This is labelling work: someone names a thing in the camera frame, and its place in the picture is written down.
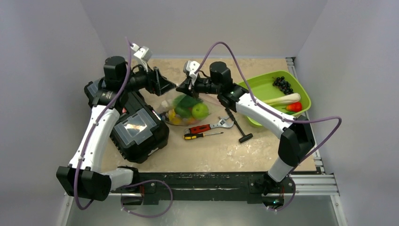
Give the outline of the clear zip top bag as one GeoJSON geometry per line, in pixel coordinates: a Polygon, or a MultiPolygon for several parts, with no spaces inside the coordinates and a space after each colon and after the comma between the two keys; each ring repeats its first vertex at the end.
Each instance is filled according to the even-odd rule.
{"type": "Polygon", "coordinates": [[[191,97],[172,89],[162,96],[156,112],[166,123],[186,126],[205,120],[221,108],[218,100],[212,95],[200,93],[198,97],[191,97]]]}

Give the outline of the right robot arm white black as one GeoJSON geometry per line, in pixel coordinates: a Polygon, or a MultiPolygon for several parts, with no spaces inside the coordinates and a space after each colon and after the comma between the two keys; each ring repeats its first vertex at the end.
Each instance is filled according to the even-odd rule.
{"type": "Polygon", "coordinates": [[[283,179],[296,168],[306,154],[315,146],[309,121],[285,114],[253,97],[248,88],[232,81],[231,71],[226,63],[217,61],[210,66],[210,77],[198,75],[200,64],[188,60],[183,68],[186,79],[176,88],[191,97],[200,93],[216,95],[226,109],[243,114],[269,129],[278,139],[278,157],[266,173],[265,188],[271,192],[282,187],[283,179]]]}

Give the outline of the yellow lemon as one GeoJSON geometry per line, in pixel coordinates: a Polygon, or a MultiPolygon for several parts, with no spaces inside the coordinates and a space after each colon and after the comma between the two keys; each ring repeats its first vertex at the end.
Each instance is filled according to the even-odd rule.
{"type": "Polygon", "coordinates": [[[168,122],[172,125],[182,125],[182,119],[175,113],[174,109],[168,111],[168,122]]]}

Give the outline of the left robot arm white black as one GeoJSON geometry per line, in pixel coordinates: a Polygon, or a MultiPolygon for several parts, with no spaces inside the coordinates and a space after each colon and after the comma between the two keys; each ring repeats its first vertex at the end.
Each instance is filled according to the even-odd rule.
{"type": "Polygon", "coordinates": [[[60,166],[56,177],[65,192],[78,200],[103,201],[110,191],[123,187],[128,192],[140,188],[136,168],[118,166],[101,171],[107,144],[112,141],[122,157],[142,163],[168,143],[169,128],[152,106],[139,93],[145,89],[161,96],[175,84],[161,75],[159,69],[130,67],[120,56],[105,60],[104,77],[85,87],[90,96],[91,116],[75,155],[67,166],[60,166]]]}

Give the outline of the orange tangerine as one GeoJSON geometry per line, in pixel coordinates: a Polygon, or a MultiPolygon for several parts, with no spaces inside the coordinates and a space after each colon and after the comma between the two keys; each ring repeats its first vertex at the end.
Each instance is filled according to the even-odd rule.
{"type": "Polygon", "coordinates": [[[188,125],[193,125],[193,124],[196,124],[196,123],[197,123],[197,120],[196,120],[195,118],[191,117],[191,118],[186,119],[185,122],[186,122],[186,124],[188,124],[188,125]]]}

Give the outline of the green apple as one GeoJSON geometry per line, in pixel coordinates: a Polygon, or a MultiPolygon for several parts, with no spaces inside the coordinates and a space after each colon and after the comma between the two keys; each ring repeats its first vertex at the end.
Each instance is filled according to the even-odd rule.
{"type": "Polygon", "coordinates": [[[203,120],[209,115],[209,108],[204,103],[198,103],[192,107],[192,116],[196,120],[203,120]]]}

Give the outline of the bok choy green white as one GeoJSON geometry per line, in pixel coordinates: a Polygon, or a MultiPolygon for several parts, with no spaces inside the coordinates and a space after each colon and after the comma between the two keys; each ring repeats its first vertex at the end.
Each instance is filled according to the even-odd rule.
{"type": "Polygon", "coordinates": [[[192,107],[198,103],[202,103],[202,100],[185,94],[179,95],[172,101],[175,113],[181,118],[190,118],[192,116],[192,107]]]}

